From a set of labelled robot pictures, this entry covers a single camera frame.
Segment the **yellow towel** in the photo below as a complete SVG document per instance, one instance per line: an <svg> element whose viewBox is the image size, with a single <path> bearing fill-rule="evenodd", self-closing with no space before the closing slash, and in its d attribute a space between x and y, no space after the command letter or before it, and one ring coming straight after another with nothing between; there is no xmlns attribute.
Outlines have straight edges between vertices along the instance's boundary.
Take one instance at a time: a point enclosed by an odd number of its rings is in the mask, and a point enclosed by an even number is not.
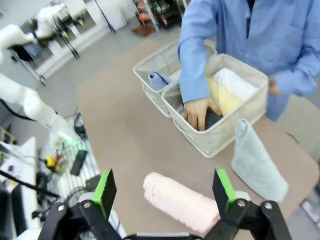
<svg viewBox="0 0 320 240"><path fill-rule="evenodd" d="M229 92L221 83L213 78L206 78L213 102L218 106L222 116L226 116L236 110L244 100Z"/></svg>

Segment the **pale grey-blue folded towel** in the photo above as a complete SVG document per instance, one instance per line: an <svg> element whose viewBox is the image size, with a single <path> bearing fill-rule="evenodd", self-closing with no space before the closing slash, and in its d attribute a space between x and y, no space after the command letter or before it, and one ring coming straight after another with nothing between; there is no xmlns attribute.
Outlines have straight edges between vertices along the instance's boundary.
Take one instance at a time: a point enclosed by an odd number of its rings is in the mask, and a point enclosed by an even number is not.
<svg viewBox="0 0 320 240"><path fill-rule="evenodd" d="M235 127L232 170L255 193L265 200L283 202L289 185L280 174L266 148L246 119Z"/></svg>

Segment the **person's left forearm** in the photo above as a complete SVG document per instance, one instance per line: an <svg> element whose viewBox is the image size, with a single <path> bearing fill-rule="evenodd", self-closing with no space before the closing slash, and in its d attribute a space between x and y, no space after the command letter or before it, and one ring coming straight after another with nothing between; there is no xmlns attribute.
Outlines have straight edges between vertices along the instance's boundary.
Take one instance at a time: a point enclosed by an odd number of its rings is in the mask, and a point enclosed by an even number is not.
<svg viewBox="0 0 320 240"><path fill-rule="evenodd" d="M299 69L278 71L273 75L273 79L278 94L282 96L295 94L299 97L307 97L318 86L312 75Z"/></svg>

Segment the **white towel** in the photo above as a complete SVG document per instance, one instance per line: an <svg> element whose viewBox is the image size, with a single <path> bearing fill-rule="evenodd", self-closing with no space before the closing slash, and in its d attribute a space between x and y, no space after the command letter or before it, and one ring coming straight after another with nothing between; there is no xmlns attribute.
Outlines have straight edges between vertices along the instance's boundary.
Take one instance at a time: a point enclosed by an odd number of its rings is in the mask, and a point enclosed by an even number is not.
<svg viewBox="0 0 320 240"><path fill-rule="evenodd" d="M225 67L218 70L212 77L217 83L224 86L229 93L243 101L257 91L257 87L242 79L234 71Z"/></svg>

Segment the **yellow hand tool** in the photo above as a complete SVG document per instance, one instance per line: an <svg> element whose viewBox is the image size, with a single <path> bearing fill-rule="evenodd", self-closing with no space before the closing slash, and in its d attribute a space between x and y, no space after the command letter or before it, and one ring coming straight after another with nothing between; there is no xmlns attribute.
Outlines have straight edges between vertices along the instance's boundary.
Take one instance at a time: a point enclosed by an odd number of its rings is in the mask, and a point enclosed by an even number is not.
<svg viewBox="0 0 320 240"><path fill-rule="evenodd" d="M56 166L56 164L57 164L56 157L47 156L47 157L44 159L44 163L45 163L45 165L46 165L46 167L47 167L48 169L55 168L55 166Z"/></svg>

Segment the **black flat box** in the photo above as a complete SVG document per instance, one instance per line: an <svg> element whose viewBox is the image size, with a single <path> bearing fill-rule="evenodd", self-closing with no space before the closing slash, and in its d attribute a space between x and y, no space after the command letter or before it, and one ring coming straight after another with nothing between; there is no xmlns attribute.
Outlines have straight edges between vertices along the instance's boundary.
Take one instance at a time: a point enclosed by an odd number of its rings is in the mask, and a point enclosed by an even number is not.
<svg viewBox="0 0 320 240"><path fill-rule="evenodd" d="M81 171L83 164L86 160L87 153L88 153L87 150L82 150L82 149L78 150L78 152L74 158L72 167L70 169L71 175L78 176L80 174L80 171Z"/></svg>

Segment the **lavender blue towel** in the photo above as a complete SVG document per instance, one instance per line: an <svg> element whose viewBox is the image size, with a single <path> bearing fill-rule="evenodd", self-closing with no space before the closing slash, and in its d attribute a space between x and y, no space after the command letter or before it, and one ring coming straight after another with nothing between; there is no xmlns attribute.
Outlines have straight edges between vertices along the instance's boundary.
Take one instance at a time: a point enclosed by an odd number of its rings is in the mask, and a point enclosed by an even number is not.
<svg viewBox="0 0 320 240"><path fill-rule="evenodd" d="M170 77L165 76L156 71L152 71L148 74L148 80L149 80L150 86L155 91L162 90L167 85L173 82L173 80Z"/></svg>

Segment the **dark grey towel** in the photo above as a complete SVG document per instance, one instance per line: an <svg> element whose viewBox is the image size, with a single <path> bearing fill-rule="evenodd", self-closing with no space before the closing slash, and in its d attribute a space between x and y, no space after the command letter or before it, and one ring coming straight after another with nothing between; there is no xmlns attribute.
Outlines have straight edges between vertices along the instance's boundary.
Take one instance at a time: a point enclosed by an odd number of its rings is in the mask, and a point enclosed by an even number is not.
<svg viewBox="0 0 320 240"><path fill-rule="evenodd" d="M208 130L223 118L222 115L216 114L211 108L207 108L205 116L205 130Z"/></svg>

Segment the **person's right hand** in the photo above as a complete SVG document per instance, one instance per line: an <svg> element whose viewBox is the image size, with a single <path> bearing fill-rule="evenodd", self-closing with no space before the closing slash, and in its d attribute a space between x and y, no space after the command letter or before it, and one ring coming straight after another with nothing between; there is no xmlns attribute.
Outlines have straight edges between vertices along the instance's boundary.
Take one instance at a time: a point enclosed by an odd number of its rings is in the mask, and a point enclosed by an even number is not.
<svg viewBox="0 0 320 240"><path fill-rule="evenodd" d="M208 109L211 109L217 115L221 115L219 107L210 97L187 101L184 103L184 119L194 129L204 131Z"/></svg>

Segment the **brown floor cloth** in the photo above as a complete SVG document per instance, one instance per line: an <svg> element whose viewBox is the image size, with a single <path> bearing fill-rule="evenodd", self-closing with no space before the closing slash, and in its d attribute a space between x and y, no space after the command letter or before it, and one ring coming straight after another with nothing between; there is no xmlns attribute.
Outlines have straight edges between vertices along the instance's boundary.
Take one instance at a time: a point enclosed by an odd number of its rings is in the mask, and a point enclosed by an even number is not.
<svg viewBox="0 0 320 240"><path fill-rule="evenodd" d="M156 32L156 28L150 25L140 25L131 29L131 32L140 37L147 37Z"/></svg>

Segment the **person's left hand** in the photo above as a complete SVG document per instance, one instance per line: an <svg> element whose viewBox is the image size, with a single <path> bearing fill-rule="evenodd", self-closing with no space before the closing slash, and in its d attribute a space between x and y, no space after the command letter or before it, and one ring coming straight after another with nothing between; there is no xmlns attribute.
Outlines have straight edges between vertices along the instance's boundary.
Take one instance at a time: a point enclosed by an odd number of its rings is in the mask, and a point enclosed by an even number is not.
<svg viewBox="0 0 320 240"><path fill-rule="evenodd" d="M268 77L268 92L276 96L281 95L276 79L273 76Z"/></svg>

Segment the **person's right forearm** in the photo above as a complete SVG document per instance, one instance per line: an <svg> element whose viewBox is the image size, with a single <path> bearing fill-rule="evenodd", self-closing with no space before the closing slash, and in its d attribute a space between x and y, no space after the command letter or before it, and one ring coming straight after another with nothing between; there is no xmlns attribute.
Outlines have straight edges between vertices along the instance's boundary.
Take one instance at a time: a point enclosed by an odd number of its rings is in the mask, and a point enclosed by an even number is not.
<svg viewBox="0 0 320 240"><path fill-rule="evenodd" d="M178 84L183 102L209 98L210 91L204 74L207 64L204 39L192 37L181 42L178 57L181 64Z"/></svg>

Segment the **beige fabric storage bin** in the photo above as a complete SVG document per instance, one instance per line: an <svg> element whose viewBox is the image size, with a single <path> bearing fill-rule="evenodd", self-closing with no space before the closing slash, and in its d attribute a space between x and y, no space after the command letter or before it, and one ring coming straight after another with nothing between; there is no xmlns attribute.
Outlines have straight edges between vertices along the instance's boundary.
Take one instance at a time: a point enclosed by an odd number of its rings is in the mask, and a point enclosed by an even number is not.
<svg viewBox="0 0 320 240"><path fill-rule="evenodd" d="M179 41L176 40L157 50L145 59L138 62L133 72L140 80L142 89L155 107L167 118L170 118L165 102L162 100L162 92L171 87L171 83L161 89L155 89L150 81L150 74L156 73L163 78L176 82L181 74L181 64L178 59Z"/></svg>
<svg viewBox="0 0 320 240"><path fill-rule="evenodd" d="M235 139L238 120L246 119L250 124L254 124L265 114L267 107L268 77L265 74L227 54L211 57L204 74L206 78L213 79L213 75L222 68L232 70L242 79L257 87L257 90L237 109L223 116L207 130L198 131L184 119L184 104L178 83L171 83L172 85L161 95L177 129L206 158L214 157Z"/></svg>

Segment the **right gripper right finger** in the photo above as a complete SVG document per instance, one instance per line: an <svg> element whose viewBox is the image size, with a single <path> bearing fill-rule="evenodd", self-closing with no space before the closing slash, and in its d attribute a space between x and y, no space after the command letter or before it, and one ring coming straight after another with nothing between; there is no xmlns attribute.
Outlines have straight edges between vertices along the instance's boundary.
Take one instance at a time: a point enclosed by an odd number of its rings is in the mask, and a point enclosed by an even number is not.
<svg viewBox="0 0 320 240"><path fill-rule="evenodd" d="M220 220L204 240L233 240L239 230L249 231L254 240L292 240L278 203L256 205L238 198L225 169L215 169L212 191Z"/></svg>

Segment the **person torso in blue shirt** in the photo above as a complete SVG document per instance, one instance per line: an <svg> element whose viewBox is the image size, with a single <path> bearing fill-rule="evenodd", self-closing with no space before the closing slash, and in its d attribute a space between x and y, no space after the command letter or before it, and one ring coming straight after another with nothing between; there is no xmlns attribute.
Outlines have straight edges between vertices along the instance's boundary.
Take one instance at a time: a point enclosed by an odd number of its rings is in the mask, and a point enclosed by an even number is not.
<svg viewBox="0 0 320 240"><path fill-rule="evenodd" d="M265 75L320 73L320 0L190 0L179 46L190 38L216 38L216 51ZM266 115L277 121L293 95L268 94Z"/></svg>

